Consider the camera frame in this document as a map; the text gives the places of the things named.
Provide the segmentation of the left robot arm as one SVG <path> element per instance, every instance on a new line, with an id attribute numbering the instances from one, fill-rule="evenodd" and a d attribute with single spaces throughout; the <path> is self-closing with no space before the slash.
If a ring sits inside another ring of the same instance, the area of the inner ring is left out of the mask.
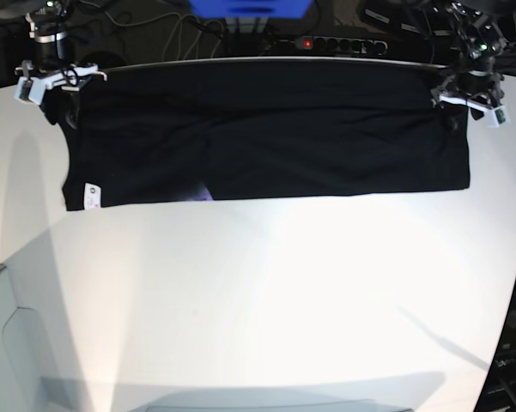
<path id="1" fill-rule="evenodd" d="M 475 120 L 499 128 L 509 122 L 502 100 L 504 75 L 495 68 L 507 46 L 495 15 L 473 1 L 438 2 L 434 10 L 447 18 L 455 35 L 458 60 L 439 71 L 442 82 L 431 90 L 436 106 L 465 106 Z"/>

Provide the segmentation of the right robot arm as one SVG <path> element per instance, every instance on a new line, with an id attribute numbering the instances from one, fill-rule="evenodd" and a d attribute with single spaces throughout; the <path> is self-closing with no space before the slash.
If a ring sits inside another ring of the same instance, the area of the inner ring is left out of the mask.
<path id="1" fill-rule="evenodd" d="M 40 9 L 26 14 L 29 37 L 36 45 L 36 58 L 15 68 L 18 81 L 14 98 L 39 106 L 50 123 L 59 118 L 72 129 L 78 126 L 80 92 L 96 76 L 107 74 L 98 64 L 77 63 L 68 35 L 70 1 L 46 1 Z"/>

